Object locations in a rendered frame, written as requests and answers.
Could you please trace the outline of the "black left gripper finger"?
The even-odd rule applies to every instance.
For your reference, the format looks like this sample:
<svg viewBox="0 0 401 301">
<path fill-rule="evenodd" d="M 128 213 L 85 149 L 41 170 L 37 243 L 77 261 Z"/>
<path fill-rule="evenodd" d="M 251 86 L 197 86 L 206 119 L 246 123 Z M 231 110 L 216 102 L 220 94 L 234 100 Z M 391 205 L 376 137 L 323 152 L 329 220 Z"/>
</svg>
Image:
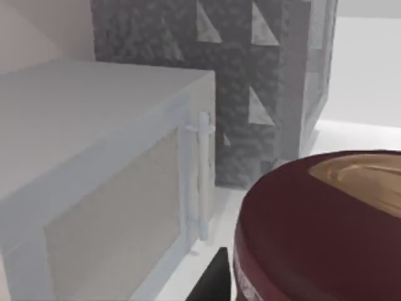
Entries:
<svg viewBox="0 0 401 301">
<path fill-rule="evenodd" d="M 220 247 L 191 290 L 187 301 L 231 301 L 231 288 L 228 250 Z"/>
</svg>

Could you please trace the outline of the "dark red can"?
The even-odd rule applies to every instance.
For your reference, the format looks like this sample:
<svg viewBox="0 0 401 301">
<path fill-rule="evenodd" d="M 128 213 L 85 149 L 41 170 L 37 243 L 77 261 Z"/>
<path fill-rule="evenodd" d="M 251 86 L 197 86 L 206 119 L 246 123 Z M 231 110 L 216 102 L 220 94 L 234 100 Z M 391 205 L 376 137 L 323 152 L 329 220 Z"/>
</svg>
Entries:
<svg viewBox="0 0 401 301">
<path fill-rule="evenodd" d="M 247 192 L 234 235 L 235 301 L 401 301 L 401 218 L 309 172 L 347 155 L 291 161 Z"/>
</svg>

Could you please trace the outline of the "pale microwave oven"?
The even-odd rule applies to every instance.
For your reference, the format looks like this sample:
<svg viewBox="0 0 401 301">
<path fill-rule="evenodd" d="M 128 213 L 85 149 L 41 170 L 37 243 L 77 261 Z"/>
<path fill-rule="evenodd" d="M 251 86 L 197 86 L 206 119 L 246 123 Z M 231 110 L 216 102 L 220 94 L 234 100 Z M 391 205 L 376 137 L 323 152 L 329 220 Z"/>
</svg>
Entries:
<svg viewBox="0 0 401 301">
<path fill-rule="evenodd" d="M 155 301 L 214 211 L 215 74 L 0 75 L 0 301 Z"/>
</svg>

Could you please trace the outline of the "grey stone cabinet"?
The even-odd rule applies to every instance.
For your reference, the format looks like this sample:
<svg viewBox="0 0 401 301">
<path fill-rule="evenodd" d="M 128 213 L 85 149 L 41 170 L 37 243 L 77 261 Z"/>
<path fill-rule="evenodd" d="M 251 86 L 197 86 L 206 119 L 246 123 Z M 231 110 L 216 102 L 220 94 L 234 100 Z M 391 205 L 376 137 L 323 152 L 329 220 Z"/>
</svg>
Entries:
<svg viewBox="0 0 401 301">
<path fill-rule="evenodd" d="M 328 100 L 338 0 L 90 0 L 95 58 L 210 70 L 215 183 L 298 159 Z"/>
</svg>

